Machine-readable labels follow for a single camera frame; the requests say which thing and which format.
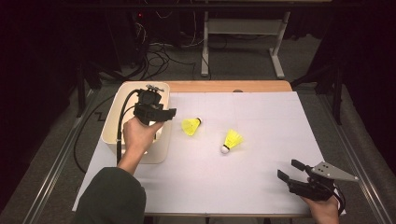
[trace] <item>white shuttlecock tip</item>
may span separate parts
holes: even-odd
[[[222,153],[226,154],[226,153],[228,153],[229,151],[230,151],[230,149],[227,148],[226,146],[223,145],[223,146],[221,147],[221,152],[222,152]]]

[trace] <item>shuttlecock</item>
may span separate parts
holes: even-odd
[[[201,120],[199,118],[183,119],[183,121],[181,122],[181,129],[183,129],[184,133],[186,133],[187,135],[192,136],[200,124]]]
[[[242,141],[244,141],[244,138],[238,132],[230,129],[225,138],[224,145],[221,147],[221,152],[228,153],[231,148],[237,146]]]

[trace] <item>dark background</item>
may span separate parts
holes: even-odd
[[[393,134],[396,129],[394,3],[373,0],[366,4],[367,7],[361,10],[336,14],[291,13],[285,38],[298,41],[298,38],[311,34],[322,39],[311,70],[342,59],[344,83],[354,105],[378,150],[395,173],[392,156],[396,143]],[[153,19],[156,17],[151,14],[145,13],[142,21],[147,23],[150,37],[177,46],[179,31],[194,32],[190,13],[174,12],[168,20],[161,21]],[[196,16],[202,21],[203,13]],[[230,15],[220,13],[218,16]],[[238,16],[257,17],[251,13]],[[272,16],[274,13],[266,14],[266,17]],[[79,23],[70,25],[70,21]],[[111,29],[106,26],[109,21],[122,21],[113,23],[122,24],[113,28],[125,32],[123,36],[130,38],[112,36]],[[79,64],[90,66],[84,61],[89,59],[117,70],[121,63],[134,63],[128,59],[136,59],[138,51],[120,52],[122,46],[141,49],[134,41],[133,30],[125,30],[127,21],[124,14],[118,17],[114,14],[106,17],[104,13],[65,16],[46,0],[0,2],[2,209],[49,132],[51,123],[68,107],[69,94],[77,85]],[[202,28],[199,22],[197,29]],[[90,76],[99,70],[91,69]]]

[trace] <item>dark green sleeve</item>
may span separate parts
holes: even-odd
[[[78,202],[73,223],[143,223],[146,192],[132,175],[117,168],[102,169]]]

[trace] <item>person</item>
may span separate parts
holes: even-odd
[[[146,192],[134,178],[134,172],[144,153],[152,144],[163,122],[151,126],[132,118],[123,125],[126,151],[117,167],[103,168],[92,180],[78,202],[72,223],[143,223]],[[314,202],[302,197],[318,224],[338,223],[338,201]]]

